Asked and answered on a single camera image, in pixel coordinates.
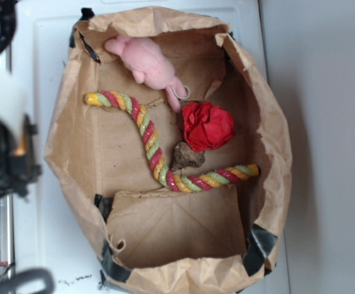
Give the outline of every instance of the red paper flower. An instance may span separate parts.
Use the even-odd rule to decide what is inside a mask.
[[[195,151],[217,149],[233,138],[233,117],[211,102],[190,103],[182,110],[184,140]]]

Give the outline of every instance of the braided rope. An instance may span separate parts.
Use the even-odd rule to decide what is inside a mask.
[[[210,190],[229,183],[245,181],[251,176],[259,175],[259,168],[255,164],[222,168],[200,176],[174,175],[165,163],[154,123],[151,121],[146,107],[139,104],[136,98],[120,92],[102,91],[87,94],[85,102],[88,105],[116,107],[126,111],[136,122],[136,126],[143,138],[146,157],[150,163],[153,177],[163,186],[169,187],[176,192],[191,193]]]

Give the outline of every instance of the brown paper bag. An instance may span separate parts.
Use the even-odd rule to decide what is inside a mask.
[[[231,293],[264,277],[276,263],[291,189],[285,117],[255,61],[220,20],[147,7],[93,17],[73,29],[45,157],[102,263],[109,281],[133,293]],[[206,151],[195,175],[257,164],[257,178],[208,192],[172,192],[154,180],[127,113],[84,103],[89,92],[136,97],[158,130],[165,159],[182,140],[181,117],[165,93],[135,83],[106,40],[152,37],[191,91],[235,119],[236,136]],[[113,197],[104,220],[95,194]]]

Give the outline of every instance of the white table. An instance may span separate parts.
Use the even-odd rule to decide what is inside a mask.
[[[82,7],[104,14],[148,5],[210,15],[230,22],[234,37],[255,57],[266,76],[259,9],[254,0],[21,0],[16,5],[18,28],[12,44],[12,72],[28,94],[28,113],[39,127],[35,151],[42,163],[43,175],[30,187],[28,203],[15,197],[15,261],[17,271],[48,268],[56,282],[56,293],[122,291],[99,289],[100,263],[76,223],[58,180],[43,160],[54,103],[67,62],[69,35],[81,17]],[[244,293],[289,293],[284,245],[275,271]]]

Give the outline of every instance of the stuffed animal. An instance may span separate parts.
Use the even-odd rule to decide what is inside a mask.
[[[168,103],[176,113],[180,112],[179,99],[186,99],[190,91],[175,76],[175,68],[150,38],[134,38],[118,35],[107,40],[104,47],[120,56],[126,68],[132,71],[138,84],[144,83],[154,90],[166,90]]]

